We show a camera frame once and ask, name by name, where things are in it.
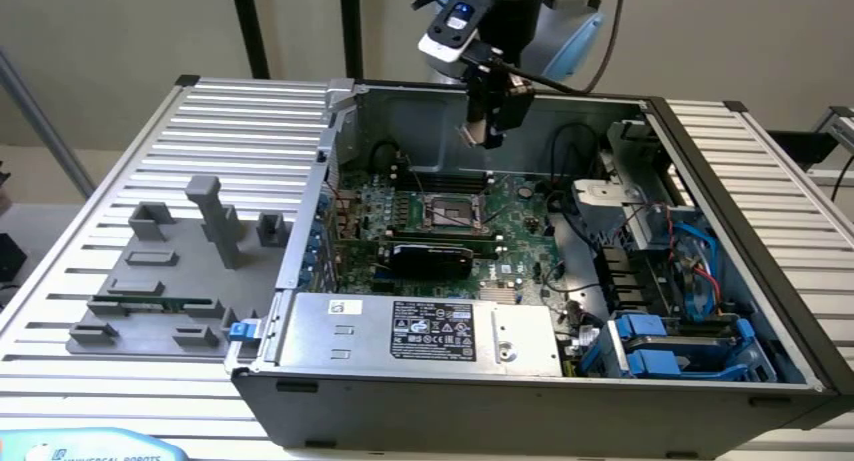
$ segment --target black pole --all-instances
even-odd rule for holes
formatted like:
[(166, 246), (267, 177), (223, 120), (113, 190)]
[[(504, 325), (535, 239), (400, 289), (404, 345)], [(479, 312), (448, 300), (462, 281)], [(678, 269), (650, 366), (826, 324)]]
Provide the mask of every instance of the black pole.
[(362, 0), (340, 0), (347, 77), (364, 78), (362, 65)]
[(250, 58), (250, 69), (255, 79), (270, 79), (270, 66), (267, 66), (267, 53), (264, 52), (264, 38), (262, 27), (258, 24), (258, 11), (255, 0), (234, 0), (238, 10), (238, 21), (243, 33), (243, 45), (246, 55)]

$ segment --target warning label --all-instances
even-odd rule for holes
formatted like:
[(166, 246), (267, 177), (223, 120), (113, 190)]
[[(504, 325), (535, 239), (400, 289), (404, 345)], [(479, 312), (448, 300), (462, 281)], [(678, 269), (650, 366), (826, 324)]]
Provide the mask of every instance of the warning label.
[(398, 359), (476, 361), (471, 304), (395, 301), (391, 355)]

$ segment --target green circuit board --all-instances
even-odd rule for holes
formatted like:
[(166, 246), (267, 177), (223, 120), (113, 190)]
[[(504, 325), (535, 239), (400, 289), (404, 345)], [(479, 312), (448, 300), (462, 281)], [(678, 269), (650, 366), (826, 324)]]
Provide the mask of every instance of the green circuit board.
[[(339, 209), (339, 224), (351, 227), (358, 223), (359, 228), (348, 228), (336, 242), (339, 292), (388, 294), (388, 291), (376, 291), (380, 284), (384, 289), (394, 286), (391, 292), (402, 296), (480, 299), (483, 293), (494, 295), (496, 289), (504, 289), (508, 290), (500, 292), (504, 298), (512, 293), (511, 299), (518, 302), (540, 303), (534, 266), (539, 263), (542, 272), (547, 272), (559, 256), (554, 237), (546, 229), (546, 200), (534, 193), (535, 183), (536, 180), (514, 175), (499, 177), (478, 194), (422, 193), (398, 191), (379, 177), (363, 173), (346, 175), (340, 194), (352, 201)], [(530, 190), (528, 199), (519, 196), (519, 188)], [(464, 218), (471, 225), (431, 216), (426, 206), (440, 203), (448, 208), (476, 205), (476, 214)], [(390, 229), (398, 236), (411, 237), (412, 244), (462, 246), (488, 256), (475, 254), (471, 276), (463, 280), (395, 279), (383, 265), (383, 252), (394, 244)], [(419, 238), (423, 233), (430, 233), (428, 240)]]

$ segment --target wall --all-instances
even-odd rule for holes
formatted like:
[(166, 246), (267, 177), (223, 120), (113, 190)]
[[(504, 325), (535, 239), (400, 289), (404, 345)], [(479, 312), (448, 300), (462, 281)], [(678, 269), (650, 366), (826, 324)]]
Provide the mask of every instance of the wall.
[[(367, 77), (427, 79), (415, 45), (431, 13), (410, 1), (363, 0)], [(338, 0), (258, 4), (274, 75), (342, 76)], [(825, 106), (854, 105), (849, 4), (627, 0), (599, 90), (739, 99), (767, 126), (809, 128)], [(80, 148), (123, 149), (179, 74), (248, 76), (231, 0), (0, 0), (0, 44)], [(589, 79), (603, 44), (571, 84)], [(4, 95), (0, 144), (39, 144)]]

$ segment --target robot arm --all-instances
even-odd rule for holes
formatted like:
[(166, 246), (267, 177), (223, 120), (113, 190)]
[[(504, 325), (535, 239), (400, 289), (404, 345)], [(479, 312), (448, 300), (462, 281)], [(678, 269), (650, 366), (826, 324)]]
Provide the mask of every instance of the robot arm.
[[(414, 6), (430, 2), (419, 1)], [(554, 11), (562, 17), (591, 11), (591, 0), (447, 0), (419, 42), (431, 67), (466, 84), (468, 109), (460, 134), (471, 145), (499, 147), (504, 132), (524, 120), (534, 87), (502, 67), (522, 63), (543, 4), (548, 14)]]

